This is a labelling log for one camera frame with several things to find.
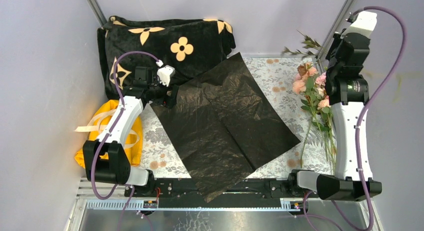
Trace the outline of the black wrapping paper sheet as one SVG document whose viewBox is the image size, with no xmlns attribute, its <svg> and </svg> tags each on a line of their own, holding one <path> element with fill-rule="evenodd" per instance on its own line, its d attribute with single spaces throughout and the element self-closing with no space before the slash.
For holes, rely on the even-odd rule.
<svg viewBox="0 0 424 231">
<path fill-rule="evenodd" d="M 190 177 L 209 189 L 237 183 L 299 144 L 237 53 L 154 105 Z"/>
</svg>

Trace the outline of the pink fake flower bunch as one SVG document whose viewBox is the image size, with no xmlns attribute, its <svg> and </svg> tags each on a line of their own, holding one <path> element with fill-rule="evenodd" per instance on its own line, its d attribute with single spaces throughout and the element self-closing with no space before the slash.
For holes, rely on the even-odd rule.
<svg viewBox="0 0 424 231">
<path fill-rule="evenodd" d="M 301 109 L 310 116 L 301 151 L 306 148 L 311 129 L 316 128 L 323 139 L 326 161 L 330 163 L 330 171 L 334 174 L 337 149 L 330 97 L 325 91 L 326 77 L 325 72 L 319 74 L 312 62 L 305 62 L 297 67 L 292 90 L 302 96 Z"/>
</svg>

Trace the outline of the green leafy fake sprig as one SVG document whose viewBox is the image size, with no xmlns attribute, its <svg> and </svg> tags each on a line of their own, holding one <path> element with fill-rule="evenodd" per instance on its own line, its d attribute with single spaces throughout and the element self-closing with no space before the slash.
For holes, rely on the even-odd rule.
<svg viewBox="0 0 424 231">
<path fill-rule="evenodd" d="M 306 35 L 300 32 L 299 30 L 297 30 L 297 32 L 303 37 L 303 40 L 301 42 L 302 50 L 291 50 L 285 46 L 281 54 L 290 56 L 300 56 L 302 58 L 316 56 L 317 53 L 322 49 L 322 45 L 316 39 L 310 37 L 309 35 Z"/>
</svg>

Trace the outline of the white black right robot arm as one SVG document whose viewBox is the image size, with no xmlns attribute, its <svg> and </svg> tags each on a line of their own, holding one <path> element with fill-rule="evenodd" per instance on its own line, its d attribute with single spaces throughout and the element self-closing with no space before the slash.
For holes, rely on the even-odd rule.
<svg viewBox="0 0 424 231">
<path fill-rule="evenodd" d="M 328 69 L 325 89 L 329 93 L 335 128 L 337 155 L 334 174 L 296 169 L 288 177 L 286 191 L 293 197 L 312 191 L 322 200 L 359 202 L 379 195 L 382 184 L 375 181 L 368 161 L 366 144 L 366 104 L 369 86 L 361 75 L 370 52 L 370 35 L 377 14 L 357 11 L 348 18 L 349 26 L 333 35 L 326 55 Z"/>
</svg>

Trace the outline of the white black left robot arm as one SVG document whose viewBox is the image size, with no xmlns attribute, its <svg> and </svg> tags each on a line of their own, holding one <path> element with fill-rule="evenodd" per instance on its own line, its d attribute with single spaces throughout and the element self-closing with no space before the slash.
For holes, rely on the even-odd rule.
<svg viewBox="0 0 424 231">
<path fill-rule="evenodd" d="M 106 127 L 95 140 L 87 140 L 82 148 L 86 175 L 89 181 L 114 185 L 135 185 L 144 197 L 152 195 L 153 174 L 133 167 L 125 154 L 125 141 L 136 119 L 146 105 L 155 103 L 166 108 L 176 104 L 179 87 L 171 85 L 175 68 L 169 65 L 152 68 L 137 67 L 135 79 L 123 89 L 123 99 Z"/>
</svg>

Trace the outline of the black blanket with beige flowers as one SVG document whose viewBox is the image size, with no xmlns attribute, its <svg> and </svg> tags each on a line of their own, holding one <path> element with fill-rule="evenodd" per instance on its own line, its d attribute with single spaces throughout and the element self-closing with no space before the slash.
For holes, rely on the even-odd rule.
<svg viewBox="0 0 424 231">
<path fill-rule="evenodd" d="M 135 78 L 136 67 L 175 68 L 172 85 L 182 85 L 224 61 L 236 48 L 233 27 L 220 19 L 131 21 L 111 16 L 96 31 L 104 91 L 119 99 Z"/>
</svg>

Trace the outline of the floral patterned table cloth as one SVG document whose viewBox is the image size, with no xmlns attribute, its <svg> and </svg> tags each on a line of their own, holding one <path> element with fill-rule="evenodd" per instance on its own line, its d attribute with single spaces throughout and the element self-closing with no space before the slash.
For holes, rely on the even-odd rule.
<svg viewBox="0 0 424 231">
<path fill-rule="evenodd" d="M 298 66 L 310 58 L 244 57 L 246 66 L 266 98 L 301 143 L 249 175 L 250 179 L 283 179 L 293 169 L 304 168 L 331 174 L 332 162 L 326 156 L 321 134 L 309 127 L 309 115 L 293 92 Z M 140 168 L 150 169 L 157 178 L 189 178 L 160 120 L 150 106 L 141 114 L 143 141 Z"/>
</svg>

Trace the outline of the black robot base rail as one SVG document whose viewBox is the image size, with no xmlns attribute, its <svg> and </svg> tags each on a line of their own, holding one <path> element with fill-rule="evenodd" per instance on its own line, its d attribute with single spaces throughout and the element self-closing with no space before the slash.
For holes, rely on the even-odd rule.
<svg viewBox="0 0 424 231">
<path fill-rule="evenodd" d="M 156 178 L 145 186 L 125 188 L 126 198 L 151 198 L 159 208 L 283 208 L 284 201 L 301 202 L 307 190 L 289 179 L 248 178 L 206 189 L 192 178 Z"/>
</svg>

